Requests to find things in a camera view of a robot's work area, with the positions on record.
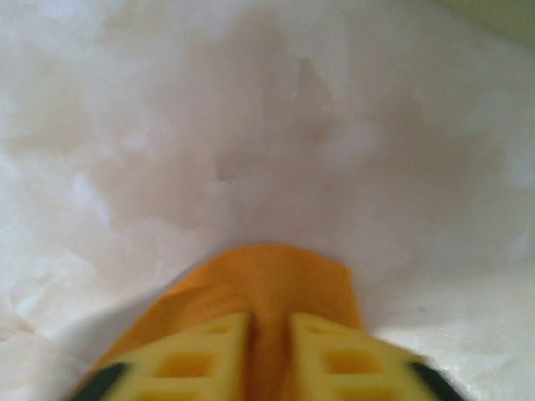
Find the orange plastic object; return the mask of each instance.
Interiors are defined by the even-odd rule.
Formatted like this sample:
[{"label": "orange plastic object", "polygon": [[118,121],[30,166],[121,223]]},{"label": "orange plastic object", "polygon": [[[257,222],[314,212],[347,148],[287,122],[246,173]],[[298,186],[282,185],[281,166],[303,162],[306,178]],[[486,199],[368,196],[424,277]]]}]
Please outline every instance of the orange plastic object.
[{"label": "orange plastic object", "polygon": [[362,328],[343,265],[293,246],[231,249],[160,298],[99,360],[94,370],[139,347],[232,312],[252,314],[247,399],[293,399],[288,318],[294,312]]}]

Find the crumpled white paper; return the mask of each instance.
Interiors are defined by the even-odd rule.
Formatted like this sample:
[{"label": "crumpled white paper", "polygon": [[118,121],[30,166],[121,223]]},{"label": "crumpled white paper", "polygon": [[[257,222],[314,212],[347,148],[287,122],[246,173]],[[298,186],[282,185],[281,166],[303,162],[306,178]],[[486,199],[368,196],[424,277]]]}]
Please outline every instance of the crumpled white paper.
[{"label": "crumpled white paper", "polygon": [[371,330],[530,399],[535,56],[427,1],[0,3],[0,399],[55,400],[227,246],[354,268]]}]

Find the white tissue paper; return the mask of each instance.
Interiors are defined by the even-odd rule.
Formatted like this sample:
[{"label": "white tissue paper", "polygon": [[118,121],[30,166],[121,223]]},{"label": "white tissue paper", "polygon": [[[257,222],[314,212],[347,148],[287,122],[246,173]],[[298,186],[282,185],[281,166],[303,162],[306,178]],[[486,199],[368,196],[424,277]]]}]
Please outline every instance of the white tissue paper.
[{"label": "white tissue paper", "polygon": [[424,0],[0,3],[0,399],[285,241],[474,400],[534,399],[535,56]]}]

